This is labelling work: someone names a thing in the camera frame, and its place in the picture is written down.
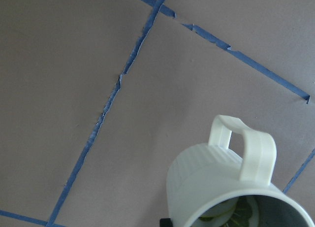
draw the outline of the torn tape edge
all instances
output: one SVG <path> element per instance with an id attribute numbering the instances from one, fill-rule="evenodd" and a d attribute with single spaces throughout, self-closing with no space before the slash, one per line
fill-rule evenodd
<path id="1" fill-rule="evenodd" d="M 60 209 L 61 209 L 65 199 L 67 198 L 67 196 L 70 192 L 70 189 L 71 189 L 71 187 L 72 187 L 72 185 L 73 185 L 73 183 L 77 177 L 77 174 L 79 173 L 88 152 L 90 151 L 91 147 L 94 144 L 94 141 L 95 141 L 95 139 L 99 133 L 99 130 L 100 130 L 100 128 L 104 122 L 106 114 L 109 112 L 109 110 L 112 106 L 112 103 L 116 97 L 116 94 L 121 89 L 122 77 L 123 77 L 123 75 L 128 73 L 130 67 L 132 66 L 133 62 L 135 61 L 135 59 L 139 53 L 139 50 L 141 48 L 141 45 L 144 42 L 145 38 L 147 37 L 148 33 L 150 32 L 150 29 L 152 28 L 153 23 L 154 23 L 157 15 L 158 15 L 160 8 L 163 5 L 164 1 L 165 0 L 155 1 L 155 4 L 154 4 L 153 9 L 151 11 L 151 14 L 149 15 L 147 22 L 143 28 L 142 36 L 139 37 L 139 39 L 137 40 L 136 45 L 135 45 L 135 47 L 134 47 L 134 49 L 133 49 L 133 51 L 132 51 L 132 53 L 131 53 L 131 55 L 130 55 L 127 63 L 126 63 L 126 66 L 125 66 L 123 72 L 119 75 L 119 78 L 115 84 L 115 88 L 112 91 L 112 93 L 111 93 L 111 95 L 110 95 L 110 97 L 109 97 L 109 99 L 108 99 L 108 101 L 104 107 L 103 113 L 98 118 L 98 122 L 96 123 L 92 133 L 90 134 L 89 139 L 86 142 L 86 145 L 85 145 L 83 151 L 81 152 L 80 157 L 79 157 L 77 163 L 75 164 L 75 167 L 73 168 L 66 185 L 63 188 L 63 191 L 62 191 L 62 193 L 61 193 L 61 195 L 60 195 L 60 197 L 59 197 L 59 199 L 58 199 L 58 201 L 57 201 L 57 203 L 53 209 L 53 212 L 49 218 L 49 221 L 48 221 L 46 227 L 52 227 L 54 225 L 54 222 L 55 222 L 55 220 L 56 220 L 56 218 L 60 212 Z"/>
<path id="2" fill-rule="evenodd" d="M 254 61 L 252 58 L 248 57 L 244 53 L 242 53 L 240 51 L 233 51 L 231 45 L 229 45 L 226 42 L 224 42 L 224 41 L 220 40 L 219 38 L 215 37 L 214 35 L 212 35 L 211 33 L 207 32 L 206 30 L 204 30 L 203 28 L 201 28 L 198 25 L 195 25 L 195 24 L 182 24 L 182 25 L 184 27 L 188 28 L 189 30 L 195 32 L 199 36 L 203 37 L 207 41 L 215 44 L 217 47 L 221 48 L 222 50 L 230 53 L 234 57 L 238 58 L 239 60 L 241 60 L 245 64 L 251 66 L 252 68 L 256 69 L 257 71 L 259 71 L 260 73 L 262 73 L 265 76 L 269 77 L 270 79 L 274 80 L 278 84 L 280 84 L 280 85 L 284 86 L 285 88 L 289 89 L 293 93 L 299 95 L 301 98 L 303 98 L 304 100 L 307 101 L 306 104 L 309 103 L 311 96 L 308 93 L 304 92 L 303 90 L 301 90 L 300 88 L 296 87 L 292 83 L 288 82 L 284 78 L 280 77 L 276 73 L 270 71 L 269 69 L 267 69 L 263 65 L 259 64 L 258 62 Z"/>

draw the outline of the mug handle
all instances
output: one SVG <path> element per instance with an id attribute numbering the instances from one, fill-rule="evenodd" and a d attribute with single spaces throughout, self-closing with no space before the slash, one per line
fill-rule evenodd
<path id="1" fill-rule="evenodd" d="M 212 123 L 208 145 L 228 150 L 232 132 L 242 135 L 244 140 L 244 157 L 239 180 L 269 185 L 277 156 L 272 136 L 251 129 L 239 118 L 217 115 Z"/>

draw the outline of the white mug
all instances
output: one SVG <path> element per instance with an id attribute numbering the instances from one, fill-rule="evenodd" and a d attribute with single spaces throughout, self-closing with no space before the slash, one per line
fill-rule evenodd
<path id="1" fill-rule="evenodd" d="M 228 148 L 232 132 L 243 137 L 243 159 Z M 173 227 L 210 226 L 199 220 L 202 215 L 241 196 L 251 203 L 253 226 L 315 227 L 297 202 L 270 183 L 275 161 L 271 135 L 238 118 L 217 115 L 209 143 L 184 150 L 169 168 L 166 189 Z"/>

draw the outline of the floor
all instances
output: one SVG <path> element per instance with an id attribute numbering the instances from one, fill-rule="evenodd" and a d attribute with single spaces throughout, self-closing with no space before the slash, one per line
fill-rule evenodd
<path id="1" fill-rule="evenodd" d="M 0 6 L 1 226 L 158 226 L 217 114 L 273 136 L 272 182 L 315 220 L 313 0 Z"/>

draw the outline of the tape line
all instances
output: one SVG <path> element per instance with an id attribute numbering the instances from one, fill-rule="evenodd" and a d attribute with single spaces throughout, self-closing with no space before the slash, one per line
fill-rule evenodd
<path id="1" fill-rule="evenodd" d="M 295 94 L 299 95 L 300 97 L 302 97 L 303 99 L 305 99 L 307 101 L 306 102 L 307 104 L 309 103 L 309 100 L 310 100 L 311 96 L 308 93 L 306 93 L 303 90 L 299 89 L 298 87 L 294 86 L 292 83 L 288 82 L 284 78 L 280 77 L 279 75 L 277 75 L 274 72 L 270 71 L 266 67 L 264 67 L 261 64 L 257 63 L 256 61 L 254 61 L 253 59 L 251 59 L 247 55 L 243 54 L 242 52 L 240 52 L 240 51 L 233 51 L 231 49 L 231 45 L 229 45 L 229 44 L 225 43 L 224 41 L 218 39 L 217 37 L 215 37 L 211 33 L 207 32 L 204 29 L 202 29 L 201 27 L 199 27 L 198 25 L 195 25 L 195 24 L 182 24 L 182 25 L 185 26 L 186 28 L 188 28 L 189 30 L 197 33 L 199 36 L 203 37 L 204 39 L 208 40 L 209 42 L 216 44 L 217 47 L 219 47 L 222 50 L 230 53 L 234 57 L 236 57 L 239 60 L 243 61 L 247 65 L 253 67 L 257 71 L 259 71 L 262 74 L 266 75 L 267 77 L 271 78 L 275 82 L 281 84 L 282 86 L 284 86 L 285 88 L 287 88 L 290 91 L 294 92 Z"/>
<path id="2" fill-rule="evenodd" d="M 302 166 L 299 168 L 299 170 L 295 173 L 295 175 L 293 176 L 293 178 L 290 180 L 290 182 L 287 184 L 287 186 L 284 188 L 283 193 L 287 193 L 287 191 L 289 191 L 289 189 L 292 187 L 292 185 L 295 183 L 295 181 L 297 180 L 297 178 L 301 175 L 301 173 L 303 172 L 303 170 L 306 168 L 306 166 L 308 165 L 308 163 L 312 160 L 312 158 L 315 156 L 315 149 L 312 150 L 312 152 L 310 153 L 310 155 L 307 157 L 307 159 L 305 160 L 305 162 L 302 164 Z"/>
<path id="3" fill-rule="evenodd" d="M 35 219 L 35 218 L 22 216 L 22 215 L 19 215 L 19 214 L 8 212 L 8 211 L 0 210 L 0 215 L 1 216 L 6 216 L 6 217 L 10 217 L 10 218 L 14 218 L 14 219 L 17 219 L 19 221 L 25 221 L 25 222 L 33 223 L 33 224 L 40 225 L 40 226 L 46 226 L 47 225 L 47 221 L 41 221 L 41 220 L 38 220 L 38 219 Z M 52 227 L 65 227 L 65 226 L 53 224 Z"/>
<path id="4" fill-rule="evenodd" d="M 150 5 L 150 6 L 153 6 L 153 4 L 155 3 L 156 0 L 141 0 L 141 1 L 143 1 L 144 3 L 146 3 L 146 4 Z M 168 8 L 165 5 L 162 5 L 160 11 L 166 16 L 176 18 L 176 13 L 172 9 Z M 306 100 L 306 104 L 309 103 L 311 96 L 308 93 L 306 93 L 303 90 L 299 89 L 298 87 L 294 86 L 292 83 L 288 82 L 287 80 L 283 79 L 279 75 L 277 75 L 274 72 L 270 71 L 269 69 L 267 69 L 266 67 L 262 66 L 258 62 L 254 61 L 250 57 L 246 56 L 242 52 L 240 52 L 240 51 L 233 51 L 231 49 L 231 45 L 229 45 L 226 42 L 218 39 L 217 37 L 215 37 L 211 33 L 207 32 L 204 29 L 202 29 L 201 27 L 199 27 L 198 25 L 194 25 L 194 24 L 182 24 L 182 25 L 185 26 L 186 28 L 190 29 L 191 31 L 194 31 L 195 33 L 197 33 L 198 35 L 200 35 L 204 39 L 208 40 L 209 42 L 215 43 L 219 48 L 221 48 L 224 51 L 230 53 L 231 55 L 233 55 L 234 57 L 236 57 L 239 60 L 243 61 L 244 63 L 248 64 L 252 68 L 256 69 L 257 71 L 259 71 L 261 73 L 263 73 L 265 76 L 269 77 L 270 79 L 274 80 L 275 82 L 279 83 L 280 85 L 286 87 L 290 91 L 292 91 L 295 94 L 299 95 L 304 100 Z"/>
<path id="5" fill-rule="evenodd" d="M 115 84 L 115 88 L 112 91 L 110 98 L 108 99 L 108 101 L 104 107 L 103 113 L 98 118 L 98 122 L 96 123 L 83 151 L 81 152 L 81 155 L 80 155 L 77 163 L 75 164 L 73 171 L 71 172 L 71 175 L 67 181 L 67 184 L 65 185 L 63 192 L 61 193 L 61 195 L 57 201 L 57 204 L 54 207 L 54 210 L 50 216 L 50 219 L 49 219 L 46 227 L 52 227 L 53 226 L 53 224 L 54 224 L 54 222 L 55 222 L 55 220 L 56 220 L 56 218 L 60 212 L 60 209 L 61 209 L 65 199 L 67 198 L 67 196 L 70 192 L 70 189 L 71 189 L 71 187 L 72 187 L 72 185 L 73 185 L 73 183 L 77 177 L 77 174 L 79 173 L 89 150 L 91 149 L 91 147 L 94 144 L 94 141 L 97 137 L 97 134 L 98 134 L 103 122 L 104 122 L 105 116 L 108 113 L 108 111 L 110 110 L 110 107 L 111 107 L 111 105 L 112 105 L 112 103 L 116 97 L 116 94 L 121 89 L 122 77 L 123 77 L 123 75 L 128 73 L 130 67 L 132 66 L 133 62 L 135 61 L 135 59 L 139 53 L 139 50 L 141 48 L 141 45 L 144 42 L 145 38 L 147 37 L 151 27 L 153 26 L 153 23 L 154 23 L 154 21 L 157 17 L 157 14 L 158 14 L 162 4 L 164 3 L 164 1 L 165 0 L 157 0 L 155 2 L 155 5 L 152 9 L 152 12 L 151 12 L 151 14 L 150 14 L 145 26 L 144 26 L 144 29 L 142 31 L 142 36 L 139 37 L 139 39 L 137 40 L 137 43 L 136 43 L 136 45 L 135 45 L 135 47 L 134 47 L 134 49 L 133 49 L 133 51 L 132 51 L 132 53 L 131 53 L 131 55 L 130 55 L 127 63 L 126 63 L 126 66 L 125 66 L 123 72 L 119 75 L 119 78 Z"/>
<path id="6" fill-rule="evenodd" d="M 141 0 L 144 3 L 148 4 L 149 6 L 154 6 L 156 3 L 156 0 Z M 166 7 L 164 4 L 162 4 L 160 12 L 168 17 L 176 18 L 176 13 L 171 10 L 170 8 Z"/>

